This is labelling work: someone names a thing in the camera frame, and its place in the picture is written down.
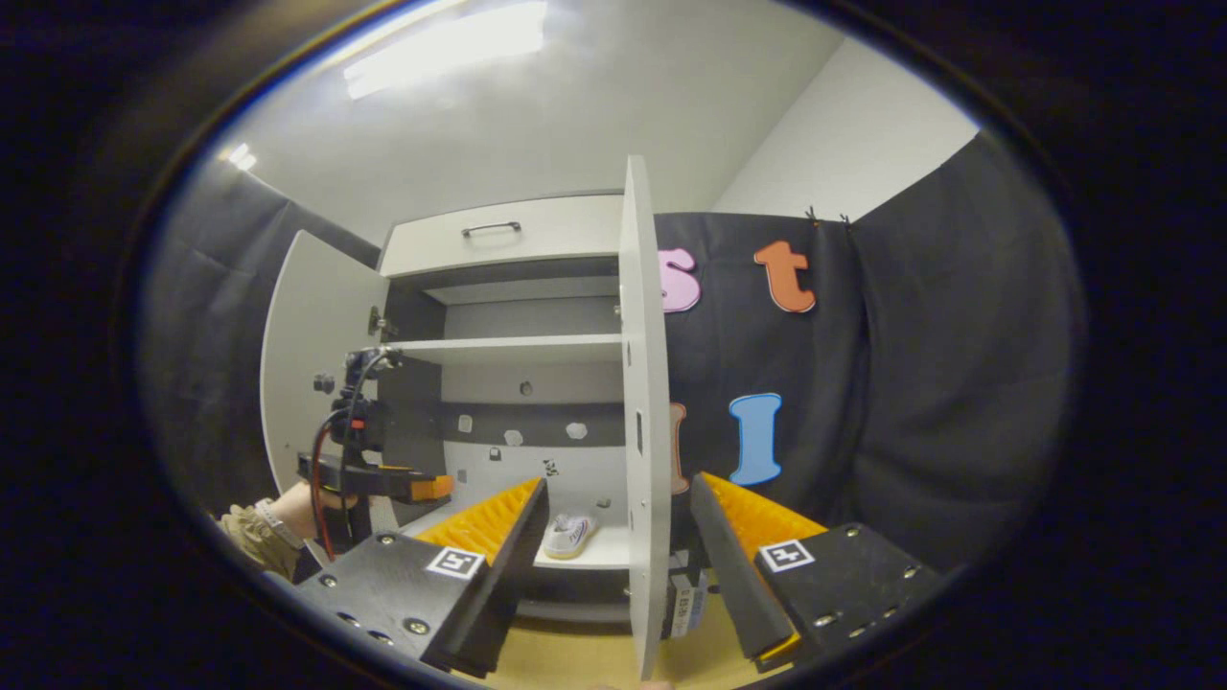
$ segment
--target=drawer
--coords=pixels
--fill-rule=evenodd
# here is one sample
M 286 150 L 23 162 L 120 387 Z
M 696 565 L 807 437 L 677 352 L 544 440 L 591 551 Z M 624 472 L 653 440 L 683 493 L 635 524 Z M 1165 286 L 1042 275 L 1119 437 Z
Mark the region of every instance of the drawer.
M 506 225 L 464 233 L 465 228 Z M 481 206 L 398 225 L 379 273 L 388 277 L 503 262 L 617 254 L 622 196 L 561 196 Z

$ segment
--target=blue letter i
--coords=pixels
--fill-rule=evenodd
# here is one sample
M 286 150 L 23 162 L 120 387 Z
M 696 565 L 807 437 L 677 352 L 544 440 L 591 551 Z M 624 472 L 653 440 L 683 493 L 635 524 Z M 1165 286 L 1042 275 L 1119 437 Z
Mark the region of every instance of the blue letter i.
M 761 484 L 779 475 L 775 464 L 775 410 L 780 408 L 775 393 L 742 395 L 729 403 L 729 414 L 741 422 L 741 458 L 737 471 L 729 478 L 739 486 Z

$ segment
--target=sleeve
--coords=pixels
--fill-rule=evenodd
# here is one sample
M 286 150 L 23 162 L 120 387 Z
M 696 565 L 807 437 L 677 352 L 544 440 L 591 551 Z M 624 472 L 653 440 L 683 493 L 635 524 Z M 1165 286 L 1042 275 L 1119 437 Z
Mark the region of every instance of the sleeve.
M 253 507 L 231 506 L 229 513 L 223 514 L 217 525 L 261 570 L 293 581 L 294 566 L 302 551 L 272 532 Z

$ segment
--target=white cabinet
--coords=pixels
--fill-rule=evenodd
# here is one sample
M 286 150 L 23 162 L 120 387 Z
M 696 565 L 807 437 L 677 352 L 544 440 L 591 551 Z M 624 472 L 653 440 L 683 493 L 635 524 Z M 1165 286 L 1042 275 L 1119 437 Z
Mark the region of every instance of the white cabinet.
M 517 226 L 498 225 L 510 222 Z M 477 226 L 492 227 L 471 230 Z M 342 384 L 345 355 L 380 341 L 369 329 L 377 311 L 398 330 L 382 340 L 413 363 L 404 376 L 385 372 L 366 387 L 391 410 L 382 455 L 447 473 L 456 484 L 450 503 L 425 517 L 398 519 L 405 513 L 396 506 L 373 501 L 372 524 L 390 522 L 412 535 L 546 476 L 551 512 L 591 510 L 600 528 L 579 557 L 539 554 L 535 565 L 544 577 L 621 580 L 621 604 L 605 599 L 587 610 L 536 600 L 524 610 L 602 620 L 623 607 L 647 678 L 665 615 L 670 534 L 660 295 L 647 168 L 636 156 L 622 195 L 523 201 L 402 223 L 378 271 L 299 232 L 274 291 L 260 372 L 279 489 L 297 481 L 297 455 L 309 449 L 329 411 L 333 395 L 313 392 L 313 378 L 328 373 Z M 583 442 L 562 435 L 572 414 L 593 430 Z M 521 440 L 513 441 L 512 431 Z M 329 446 L 325 452 L 339 453 Z M 379 453 L 366 457 L 380 460 Z

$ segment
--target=open cabinet door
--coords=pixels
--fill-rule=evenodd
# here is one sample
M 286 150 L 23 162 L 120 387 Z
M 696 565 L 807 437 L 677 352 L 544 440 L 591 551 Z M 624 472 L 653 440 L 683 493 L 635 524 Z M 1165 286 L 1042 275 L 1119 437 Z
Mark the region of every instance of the open cabinet door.
M 272 289 L 260 354 L 260 416 L 279 491 L 299 480 L 298 453 L 310 452 L 345 386 L 346 352 L 379 344 L 378 331 L 367 333 L 371 307 L 383 313 L 387 301 L 388 279 L 309 232 L 294 236 Z M 318 373 L 336 381 L 333 393 L 312 389 Z M 364 392 L 371 395 L 374 384 Z M 341 448 L 325 441 L 323 452 L 340 454 Z M 396 528 L 388 498 L 372 500 L 371 524 L 377 530 Z M 308 546 L 323 564 L 323 550 Z
M 642 156 L 631 156 L 627 161 L 618 284 L 626 405 L 631 630 L 639 674 L 647 680 L 656 661 L 665 621 L 672 465 L 665 308 L 660 295 L 656 226 Z

